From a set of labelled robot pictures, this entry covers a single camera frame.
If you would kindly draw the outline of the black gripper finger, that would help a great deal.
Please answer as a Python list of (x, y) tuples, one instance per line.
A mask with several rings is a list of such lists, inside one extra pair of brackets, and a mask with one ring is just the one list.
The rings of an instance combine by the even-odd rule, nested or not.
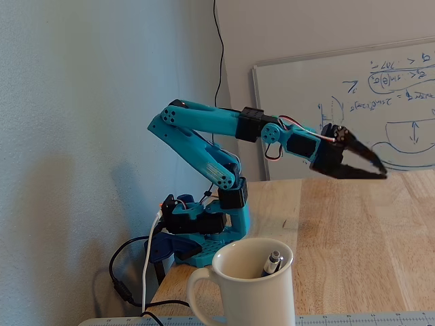
[(384, 167), (377, 154), (357, 140), (354, 135), (346, 134), (343, 137), (343, 143), (345, 144), (347, 150), (369, 161), (373, 166), (378, 168), (381, 174), (387, 174), (387, 169)]
[(346, 164), (341, 164), (335, 172), (335, 179), (367, 179), (367, 180), (382, 180), (386, 179), (387, 175), (383, 173), (372, 173), (369, 171), (355, 168)]

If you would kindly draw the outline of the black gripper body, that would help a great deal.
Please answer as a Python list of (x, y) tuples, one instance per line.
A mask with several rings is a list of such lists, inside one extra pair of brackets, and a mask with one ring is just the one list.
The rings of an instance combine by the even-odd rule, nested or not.
[[(328, 124), (323, 127), (321, 135), (334, 140), (339, 139), (345, 127)], [(332, 141), (321, 139), (315, 158), (310, 163), (310, 169), (335, 179), (346, 179), (349, 176), (347, 167), (342, 164), (344, 146)]]

